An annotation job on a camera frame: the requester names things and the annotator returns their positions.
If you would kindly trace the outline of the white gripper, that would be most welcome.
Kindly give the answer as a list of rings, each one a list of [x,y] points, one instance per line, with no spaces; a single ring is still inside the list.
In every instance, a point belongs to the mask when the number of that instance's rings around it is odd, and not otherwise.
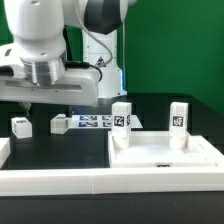
[[[32,114],[31,103],[93,105],[98,101],[100,75],[94,69],[68,69],[55,84],[38,86],[18,73],[19,63],[12,44],[0,46],[0,100],[20,102],[27,115]]]

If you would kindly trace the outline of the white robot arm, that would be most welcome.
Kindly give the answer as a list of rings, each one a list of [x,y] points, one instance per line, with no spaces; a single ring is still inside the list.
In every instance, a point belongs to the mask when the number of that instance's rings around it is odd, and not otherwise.
[[[3,0],[0,100],[94,105],[124,95],[117,29],[137,0]]]

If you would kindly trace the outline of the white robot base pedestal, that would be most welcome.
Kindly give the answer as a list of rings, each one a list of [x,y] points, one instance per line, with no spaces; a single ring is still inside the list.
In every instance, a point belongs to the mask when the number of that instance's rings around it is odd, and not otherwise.
[[[113,98],[127,94],[123,86],[123,72],[117,64],[117,32],[108,35],[82,32],[83,60],[102,71],[98,83],[99,98]]]

